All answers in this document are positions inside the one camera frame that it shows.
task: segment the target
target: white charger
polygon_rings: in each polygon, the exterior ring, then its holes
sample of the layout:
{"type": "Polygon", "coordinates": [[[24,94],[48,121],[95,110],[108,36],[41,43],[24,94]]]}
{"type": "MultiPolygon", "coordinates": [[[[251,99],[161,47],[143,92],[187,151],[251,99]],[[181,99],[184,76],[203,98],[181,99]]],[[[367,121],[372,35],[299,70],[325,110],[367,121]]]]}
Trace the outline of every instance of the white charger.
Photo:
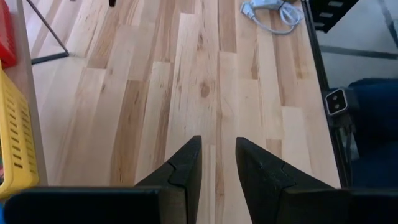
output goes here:
{"type": "Polygon", "coordinates": [[[268,30],[273,34],[279,35],[291,33],[304,18],[304,14],[299,8],[283,0],[251,0],[251,2],[243,2],[241,6],[241,12],[248,18],[252,19],[261,28],[268,30]],[[270,27],[262,24],[256,18],[255,10],[258,9],[279,10],[280,19],[282,19],[284,24],[290,26],[290,29],[284,31],[273,30],[270,27]]]}

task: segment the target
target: red object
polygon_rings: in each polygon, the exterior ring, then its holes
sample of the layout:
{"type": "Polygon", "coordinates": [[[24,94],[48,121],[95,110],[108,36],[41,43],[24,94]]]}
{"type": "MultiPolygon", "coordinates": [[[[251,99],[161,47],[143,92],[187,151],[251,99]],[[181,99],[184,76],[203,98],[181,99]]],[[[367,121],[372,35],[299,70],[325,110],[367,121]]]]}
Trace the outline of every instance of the red object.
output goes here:
{"type": "Polygon", "coordinates": [[[17,64],[14,28],[5,0],[0,0],[0,59],[3,68],[17,64]]]}

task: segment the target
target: power cord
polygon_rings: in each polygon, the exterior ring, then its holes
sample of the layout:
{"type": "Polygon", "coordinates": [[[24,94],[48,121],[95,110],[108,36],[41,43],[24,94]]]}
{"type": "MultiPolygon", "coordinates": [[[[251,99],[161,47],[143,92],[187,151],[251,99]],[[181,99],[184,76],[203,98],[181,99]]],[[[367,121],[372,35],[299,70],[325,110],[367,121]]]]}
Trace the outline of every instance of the power cord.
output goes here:
{"type": "Polygon", "coordinates": [[[278,35],[286,35],[291,33],[304,18],[304,14],[299,8],[283,0],[251,0],[251,2],[243,2],[241,6],[241,12],[248,18],[252,19],[259,27],[278,35]],[[280,31],[271,29],[270,27],[264,25],[256,17],[255,11],[257,9],[278,10],[280,19],[282,19],[284,24],[290,26],[290,29],[280,31]]]}

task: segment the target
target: yellow crate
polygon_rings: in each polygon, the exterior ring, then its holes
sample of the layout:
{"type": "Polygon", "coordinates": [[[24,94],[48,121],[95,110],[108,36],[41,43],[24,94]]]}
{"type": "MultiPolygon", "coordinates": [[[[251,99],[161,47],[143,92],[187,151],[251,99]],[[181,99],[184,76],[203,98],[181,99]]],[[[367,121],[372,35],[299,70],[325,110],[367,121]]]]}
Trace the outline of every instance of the yellow crate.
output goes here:
{"type": "Polygon", "coordinates": [[[0,63],[0,141],[4,182],[0,199],[39,182],[27,100],[0,63]]]}

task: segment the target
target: gray floor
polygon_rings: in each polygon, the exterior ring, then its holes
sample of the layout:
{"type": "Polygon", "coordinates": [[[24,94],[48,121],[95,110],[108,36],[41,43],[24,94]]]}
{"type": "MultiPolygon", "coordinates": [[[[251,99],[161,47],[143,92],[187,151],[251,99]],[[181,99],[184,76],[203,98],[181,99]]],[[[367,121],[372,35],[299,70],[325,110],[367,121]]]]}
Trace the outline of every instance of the gray floor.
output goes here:
{"type": "MultiPolygon", "coordinates": [[[[384,0],[392,19],[398,1],[384,0]]],[[[327,34],[317,32],[320,45],[397,54],[379,0],[359,2],[327,34]]],[[[362,78],[398,78],[398,60],[322,52],[330,87],[348,86],[362,78]]]]}

